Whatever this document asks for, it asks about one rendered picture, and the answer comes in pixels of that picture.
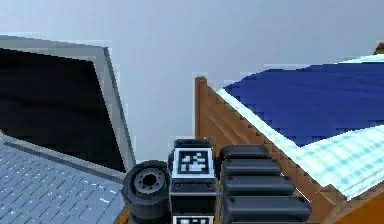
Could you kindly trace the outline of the wooden bed with blue blanket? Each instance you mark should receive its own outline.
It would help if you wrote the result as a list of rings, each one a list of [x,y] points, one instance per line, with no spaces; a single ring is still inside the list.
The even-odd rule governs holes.
[[[309,224],[384,224],[384,41],[369,56],[195,80],[195,135],[260,145],[308,200]]]

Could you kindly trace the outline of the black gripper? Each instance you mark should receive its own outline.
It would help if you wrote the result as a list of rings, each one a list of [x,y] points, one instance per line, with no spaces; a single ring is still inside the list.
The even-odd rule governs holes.
[[[126,175],[121,190],[129,211],[126,224],[169,224],[169,173],[164,161],[137,164]]]

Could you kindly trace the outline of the grey open laptop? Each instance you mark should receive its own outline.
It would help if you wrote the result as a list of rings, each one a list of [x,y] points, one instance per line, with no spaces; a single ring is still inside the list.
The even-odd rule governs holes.
[[[134,164],[107,48],[0,35],[0,224],[124,224]]]

